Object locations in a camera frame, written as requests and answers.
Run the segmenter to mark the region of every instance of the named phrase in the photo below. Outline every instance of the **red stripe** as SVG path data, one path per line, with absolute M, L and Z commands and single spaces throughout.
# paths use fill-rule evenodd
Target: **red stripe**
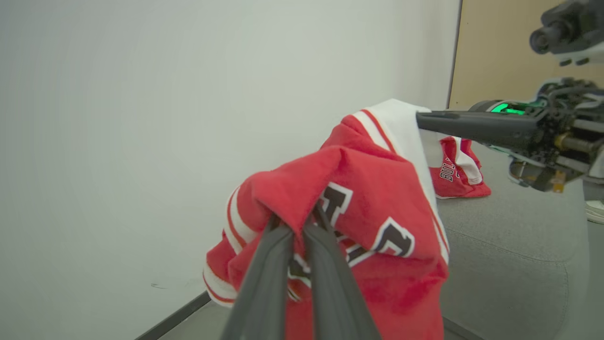
M 392 146 L 392 143 L 390 142 L 390 139 L 388 139 L 388 137 L 386 137 L 386 133 L 380 126 L 377 119 L 372 115 L 372 113 L 369 112 L 369 110 L 365 110 L 365 109 L 361 110 L 361 112 L 364 112 L 367 115 L 367 117 L 369 117 L 369 119 L 371 119 L 371 121 L 376 126 L 377 130 L 379 131 L 379 134 L 382 135 L 382 138 L 386 141 L 386 144 L 388 145 L 388 149 L 390 149 L 391 152 L 396 153 L 396 151 L 394 151 L 394 147 Z
M 210 285 L 208 284 L 208 281 L 205 280 L 205 275 L 202 275 L 204 277 L 204 282 L 205 282 L 205 287 L 210 291 L 210 294 L 212 294 L 213 297 L 215 297 L 218 301 L 222 301 L 225 303 L 234 303 L 235 300 L 234 299 L 227 299 L 227 298 L 223 298 L 220 295 L 216 294 L 212 288 L 210 287 Z
M 233 226 L 233 220 L 231 219 L 231 203 L 233 201 L 233 197 L 235 196 L 235 192 L 233 192 L 231 198 L 228 199 L 228 205 L 226 206 L 226 219 L 228 220 L 228 227 L 231 229 L 231 233 L 233 233 L 235 239 L 237 240 L 237 242 L 239 242 L 241 248 L 243 248 L 246 245 L 245 240 L 235 230 L 235 226 Z
M 443 229 L 442 229 L 441 225 L 439 224 L 439 219 L 438 219 L 438 218 L 436 218 L 436 216 L 434 215 L 434 211 L 432 211 L 432 208 L 430 208 L 430 213 L 432 214 L 432 221 L 433 221 L 434 223 L 436 223 L 436 229 L 438 229 L 438 230 L 439 230 L 439 235 L 440 235 L 440 238 L 443 240 L 443 244 L 445 245 L 445 248 L 446 248 L 446 250 L 447 250 L 447 253 L 451 253 L 451 252 L 449 251 L 449 246 L 447 245 L 447 239 L 446 239 L 446 238 L 445 238 L 445 236 L 443 235 Z

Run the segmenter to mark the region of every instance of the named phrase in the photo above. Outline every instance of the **gray cushion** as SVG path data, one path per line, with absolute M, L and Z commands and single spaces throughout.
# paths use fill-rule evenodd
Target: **gray cushion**
M 588 280 L 582 185 L 522 188 L 507 179 L 506 155 L 473 149 L 493 194 L 439 201 L 451 244 L 443 316 L 485 340 L 556 339 Z

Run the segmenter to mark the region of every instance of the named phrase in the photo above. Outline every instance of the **white sneaker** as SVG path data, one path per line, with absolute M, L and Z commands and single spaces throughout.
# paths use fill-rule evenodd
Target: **white sneaker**
M 589 221 L 604 224 L 604 201 L 586 201 L 585 212 Z

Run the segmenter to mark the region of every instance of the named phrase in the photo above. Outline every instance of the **red jersey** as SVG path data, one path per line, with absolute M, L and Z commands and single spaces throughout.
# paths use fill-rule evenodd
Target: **red jersey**
M 423 131 L 422 143 L 426 148 L 438 148 L 432 155 L 436 167 L 430 167 L 432 183 L 437 198 L 482 197 L 491 194 L 480 172 L 480 162 L 472 151 L 472 141 L 437 132 Z
M 275 212 L 296 234 L 286 337 L 311 340 L 312 269 L 301 228 L 320 200 L 383 339 L 442 339 L 449 245 L 416 111 L 429 110 L 389 100 L 346 116 L 319 151 L 245 180 L 228 200 L 222 241 L 207 254 L 212 299 L 234 302 Z

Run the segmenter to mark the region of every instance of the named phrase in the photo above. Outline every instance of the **baseboard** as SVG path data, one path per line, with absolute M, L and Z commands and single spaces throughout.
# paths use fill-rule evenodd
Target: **baseboard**
M 453 321 L 443 317 L 443 325 L 444 327 L 452 333 L 455 333 L 458 336 L 461 336 L 465 340 L 483 340 L 483 338 L 477 336 L 476 334 L 470 332 L 469 330 L 463 328 L 462 326 L 454 323 Z
M 208 295 L 208 292 L 204 292 L 183 306 L 183 308 L 175 311 L 165 320 L 148 330 L 145 334 L 139 336 L 137 340 L 158 340 L 172 328 L 176 327 L 182 321 L 185 321 L 191 314 L 205 306 L 208 302 L 210 302 L 210 296 Z

